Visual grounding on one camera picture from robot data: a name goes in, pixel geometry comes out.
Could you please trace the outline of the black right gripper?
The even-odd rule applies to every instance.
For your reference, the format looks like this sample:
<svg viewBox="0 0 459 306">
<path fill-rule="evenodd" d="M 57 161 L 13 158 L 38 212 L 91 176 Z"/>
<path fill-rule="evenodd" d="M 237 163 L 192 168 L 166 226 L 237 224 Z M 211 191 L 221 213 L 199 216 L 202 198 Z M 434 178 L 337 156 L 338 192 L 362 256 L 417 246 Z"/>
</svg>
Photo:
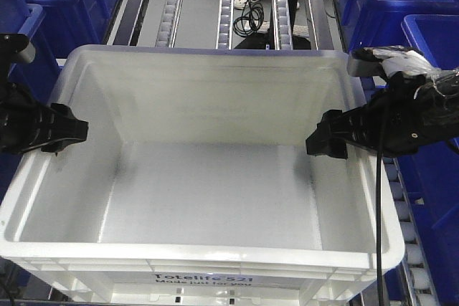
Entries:
<svg viewBox="0 0 459 306">
<path fill-rule="evenodd" d="M 397 72 L 387 79 L 390 98 L 382 155 L 388 158 L 415 154 L 420 147 L 444 142 L 454 153 L 458 145 L 458 72 L 435 77 Z M 375 140 L 363 109 L 328 110 L 306 138 L 310 156 L 349 157 L 347 145 L 375 151 Z"/>
</svg>

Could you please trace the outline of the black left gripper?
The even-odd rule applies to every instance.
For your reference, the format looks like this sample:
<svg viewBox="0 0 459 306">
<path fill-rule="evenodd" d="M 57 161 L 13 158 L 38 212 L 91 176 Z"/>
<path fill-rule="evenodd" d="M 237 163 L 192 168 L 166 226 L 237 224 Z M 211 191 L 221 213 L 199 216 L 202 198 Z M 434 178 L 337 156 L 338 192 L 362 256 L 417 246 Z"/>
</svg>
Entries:
<svg viewBox="0 0 459 306">
<path fill-rule="evenodd" d="M 27 87 L 15 82 L 1 85 L 1 152 L 27 152 L 33 133 L 34 148 L 46 153 L 87 140 L 88 122 L 77 119 L 68 106 L 39 105 L 38 113 L 37 106 Z"/>
</svg>

